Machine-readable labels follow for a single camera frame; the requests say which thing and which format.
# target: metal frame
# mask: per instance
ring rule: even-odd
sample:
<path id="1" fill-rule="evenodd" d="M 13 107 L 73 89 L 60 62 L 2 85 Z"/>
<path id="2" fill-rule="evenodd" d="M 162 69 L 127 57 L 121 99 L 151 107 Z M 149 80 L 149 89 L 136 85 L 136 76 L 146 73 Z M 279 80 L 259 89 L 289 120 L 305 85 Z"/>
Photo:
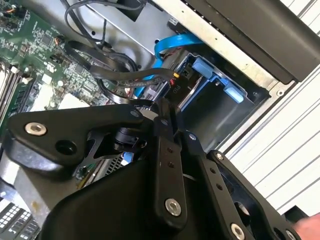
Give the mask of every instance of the metal frame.
<path id="1" fill-rule="evenodd" d="M 270 98 L 264 102 L 259 110 L 245 120 L 239 129 L 218 146 L 219 150 L 224 152 L 228 149 L 247 129 L 258 120 L 283 94 L 295 83 L 284 85 L 276 80 L 271 74 L 257 64 L 252 58 L 245 54 L 235 44 L 228 40 L 223 34 L 215 29 L 210 23 L 206 22 L 201 16 L 189 8 L 181 0 L 153 0 L 166 12 L 172 15 L 179 23 L 189 31 L 204 41 L 209 47 L 215 50 L 222 57 L 227 59 L 236 68 L 241 70 L 258 86 L 269 91 Z"/>
<path id="2" fill-rule="evenodd" d="M 132 21 L 114 7 L 100 4 L 92 4 L 88 7 L 153 55 L 156 40 L 175 34 L 167 27 L 170 15 L 150 3 L 146 4 L 136 21 Z"/>

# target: black plastic part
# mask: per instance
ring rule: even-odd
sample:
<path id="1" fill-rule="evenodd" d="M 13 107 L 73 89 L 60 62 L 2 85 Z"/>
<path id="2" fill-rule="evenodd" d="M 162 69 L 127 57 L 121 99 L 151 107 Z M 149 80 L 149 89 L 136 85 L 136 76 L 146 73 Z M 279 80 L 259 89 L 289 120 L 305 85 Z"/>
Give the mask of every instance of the black plastic part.
<path id="1" fill-rule="evenodd" d="M 303 81 L 320 64 L 319 37 L 279 0 L 183 2 L 284 84 Z"/>
<path id="2" fill-rule="evenodd" d="M 288 211 L 286 211 L 282 216 L 284 216 L 285 219 L 292 224 L 296 224 L 300 220 L 309 217 L 304 211 L 302 211 L 296 205 L 290 208 Z"/>
<path id="3" fill-rule="evenodd" d="M 185 228 L 180 232 L 153 228 L 158 222 L 149 208 L 151 162 L 131 163 L 62 200 L 48 215 L 40 240 L 212 239 L 203 219 L 203 203 L 194 198 L 198 184 L 186 177 Z"/>
<path id="4" fill-rule="evenodd" d="M 292 226 L 267 202 L 254 186 L 236 169 L 236 167 L 219 151 L 211 151 L 207 158 L 215 162 L 218 171 L 233 185 L 231 197 L 234 203 L 241 203 L 249 213 L 250 231 L 256 239 L 278 239 L 279 233 L 283 239 L 290 240 L 286 231 L 289 230 L 296 239 L 300 239 Z"/>
<path id="5" fill-rule="evenodd" d="M 235 206 L 235 200 L 238 203 L 239 198 L 235 193 L 231 195 L 224 184 L 217 167 L 221 164 L 206 159 L 203 152 L 200 154 L 200 143 L 188 140 L 188 132 L 181 134 L 184 139 L 181 157 L 187 207 L 187 222 L 181 231 L 158 228 L 159 222 L 150 212 L 150 196 L 153 194 L 150 169 L 154 166 L 154 160 L 145 159 L 109 174 L 58 203 L 48 215 L 40 239 L 98 240 L 104 236 L 108 239 L 134 240 L 236 240 L 230 226 L 237 223 L 247 240 L 275 240 L 278 239 L 277 234 L 290 240 L 286 230 L 300 240 L 291 225 L 249 182 L 236 179 L 239 172 L 223 155 L 223 161 L 233 173 L 228 175 L 228 180 L 238 192 L 245 193 L 241 195 L 240 202 L 250 213 L 250 225 L 242 223 L 244 220 Z"/>
<path id="6" fill-rule="evenodd" d="M 9 119 L 2 146 L 17 164 L 64 178 L 71 176 L 85 158 L 91 131 L 105 136 L 120 127 L 139 127 L 143 120 L 142 114 L 128 104 L 21 113 Z M 25 126 L 33 122 L 43 124 L 47 133 L 28 134 Z"/>

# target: black cable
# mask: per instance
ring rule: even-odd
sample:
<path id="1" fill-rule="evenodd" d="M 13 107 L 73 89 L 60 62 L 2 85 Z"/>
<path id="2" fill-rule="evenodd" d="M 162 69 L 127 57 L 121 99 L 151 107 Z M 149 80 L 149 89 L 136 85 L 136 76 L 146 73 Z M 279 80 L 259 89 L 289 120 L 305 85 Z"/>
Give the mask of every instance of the black cable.
<path id="1" fill-rule="evenodd" d="M 97 79 L 108 79 L 119 82 L 127 82 L 135 79 L 143 79 L 151 75 L 160 75 L 162 77 L 167 77 L 169 79 L 173 77 L 178 77 L 179 75 L 174 71 L 167 68 L 151 68 L 143 71 L 135 72 L 116 72 L 112 70 L 107 70 L 100 66 L 91 66 L 90 73 L 93 77 Z"/>
<path id="2" fill-rule="evenodd" d="M 78 41 L 68 41 L 64 45 L 64 49 L 67 54 L 73 54 L 72 51 L 70 51 L 70 48 L 74 50 L 78 50 L 82 53 L 85 53 L 86 55 L 98 60 L 102 64 L 107 65 L 111 70 L 118 71 L 118 72 L 129 72 L 129 70 L 126 68 L 122 62 L 118 62 L 113 60 L 112 58 L 106 57 L 104 54 L 101 54 L 100 52 L 96 51 L 96 49 L 89 47 L 88 45 L 85 45 Z"/>
<path id="3" fill-rule="evenodd" d="M 150 80 L 138 80 L 132 82 L 118 82 L 117 86 L 119 88 L 138 88 L 138 87 L 147 87 L 150 85 L 156 85 L 161 82 L 165 82 L 166 80 L 160 76 L 156 76 Z"/>
<path id="4" fill-rule="evenodd" d="M 103 49 L 105 41 L 106 41 L 106 28 L 107 28 L 107 20 L 104 20 L 103 21 L 102 41 L 101 41 L 102 49 Z"/>
<path id="5" fill-rule="evenodd" d="M 60 39 L 58 42 L 58 46 L 60 46 L 64 41 Z M 64 44 L 64 49 L 66 50 L 69 58 L 72 59 L 73 62 L 76 62 L 80 66 L 82 66 L 85 70 L 89 71 L 91 68 L 91 64 L 84 59 L 79 53 L 77 53 L 72 47 L 70 47 L 67 43 Z M 113 101 L 116 104 L 131 104 L 135 107 L 144 107 L 149 108 L 153 105 L 153 102 L 150 100 L 144 100 L 144 99 L 132 99 L 128 97 L 122 97 L 109 89 L 106 88 L 104 82 L 101 79 L 95 78 L 95 81 L 102 91 L 102 93 L 111 101 Z"/>
<path id="6" fill-rule="evenodd" d="M 112 102 L 116 104 L 131 104 L 135 107 L 144 107 L 149 108 L 153 105 L 153 101 L 145 100 L 145 99 L 132 99 L 128 97 L 120 96 L 109 89 L 106 88 L 104 82 L 101 79 L 96 79 L 96 83 L 98 84 L 99 88 L 101 89 L 102 93 L 110 99 Z"/>
<path id="7" fill-rule="evenodd" d="M 94 40 L 96 42 L 101 42 L 102 41 L 101 39 L 92 38 L 92 36 L 87 36 L 86 34 L 79 33 L 78 31 L 76 31 L 70 25 L 69 20 L 68 20 L 68 15 L 69 14 L 71 15 L 71 13 L 73 13 L 75 15 L 75 13 L 73 11 L 74 9 L 80 8 L 80 7 L 85 6 L 85 5 L 90 5 L 90 4 L 101 4 L 101 5 L 104 5 L 104 6 L 111 6 L 111 7 L 115 7 L 115 8 L 118 8 L 118 9 L 136 11 L 136 10 L 139 10 L 139 9 L 143 8 L 146 5 L 146 2 L 140 2 L 139 6 L 137 6 L 137 7 L 130 7 L 130 6 L 126 6 L 126 5 L 119 4 L 119 3 L 109 2 L 109 1 L 106 1 L 106 0 L 83 0 L 83 1 L 76 2 L 76 3 L 72 4 L 72 5 L 68 4 L 69 7 L 66 9 L 65 14 L 64 14 L 64 21 L 67 24 L 67 26 L 69 28 L 71 28 L 71 30 L 73 32 L 75 32 L 77 35 L 79 35 L 79 36 L 81 36 L 83 38 L 86 38 L 88 40 Z"/>
<path id="8" fill-rule="evenodd" d="M 69 5 L 69 3 L 67 2 L 67 0 L 60 0 L 60 2 L 63 4 L 63 6 L 66 8 L 66 10 L 68 10 L 71 6 Z M 109 56 L 110 58 L 114 58 L 114 60 L 116 61 L 120 61 L 123 62 L 124 64 L 127 64 L 130 68 L 130 72 L 136 72 L 138 71 L 138 66 L 135 63 L 135 61 L 133 61 L 130 57 L 128 57 L 126 54 L 124 53 L 119 53 L 119 52 L 105 52 L 102 51 L 99 46 L 97 45 L 96 41 L 101 42 L 102 40 L 100 39 L 95 39 L 93 38 L 88 32 L 87 30 L 84 28 L 84 26 L 82 25 L 82 23 L 80 22 L 80 20 L 78 19 L 77 15 L 74 13 L 73 10 L 71 10 L 69 12 L 71 19 L 73 20 L 74 24 L 78 27 L 78 29 L 80 30 L 80 33 L 78 33 L 77 31 L 75 31 L 68 22 L 66 22 L 66 24 L 73 30 L 75 31 L 78 35 L 80 35 L 81 37 L 84 37 L 86 39 L 88 39 L 90 41 L 90 43 L 93 45 L 93 47 L 101 54 Z"/>

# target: capacitor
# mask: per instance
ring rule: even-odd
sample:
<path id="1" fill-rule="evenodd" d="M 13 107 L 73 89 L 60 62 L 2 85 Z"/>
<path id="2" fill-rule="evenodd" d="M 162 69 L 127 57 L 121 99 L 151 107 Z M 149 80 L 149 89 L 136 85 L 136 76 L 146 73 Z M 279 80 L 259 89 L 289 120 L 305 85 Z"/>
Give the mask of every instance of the capacitor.
<path id="1" fill-rule="evenodd" d="M 58 81 L 58 86 L 59 86 L 59 87 L 62 87 L 63 85 L 64 85 L 64 82 L 61 81 L 61 80 L 59 80 L 59 81 Z"/>

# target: black bracket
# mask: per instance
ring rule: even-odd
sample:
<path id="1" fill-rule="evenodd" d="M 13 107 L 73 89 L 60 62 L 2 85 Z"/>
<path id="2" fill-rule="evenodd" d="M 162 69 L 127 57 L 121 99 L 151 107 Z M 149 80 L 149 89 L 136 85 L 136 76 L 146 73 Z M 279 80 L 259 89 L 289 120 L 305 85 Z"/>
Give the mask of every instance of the black bracket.
<path id="1" fill-rule="evenodd" d="M 91 131 L 107 136 L 120 128 L 139 128 L 143 121 L 128 104 L 21 113 L 9 119 L 3 148 L 19 165 L 66 178 L 84 160 Z M 45 134 L 29 134 L 25 129 L 29 123 L 42 124 Z"/>
<path id="2" fill-rule="evenodd" d="M 232 201 L 238 207 L 241 220 L 250 227 L 256 239 L 291 240 L 289 231 L 300 239 L 291 225 L 286 222 L 254 186 L 236 169 L 236 167 L 219 151 L 211 151 L 207 158 L 214 164 L 214 171 L 221 173 L 223 180 L 232 185 Z"/>

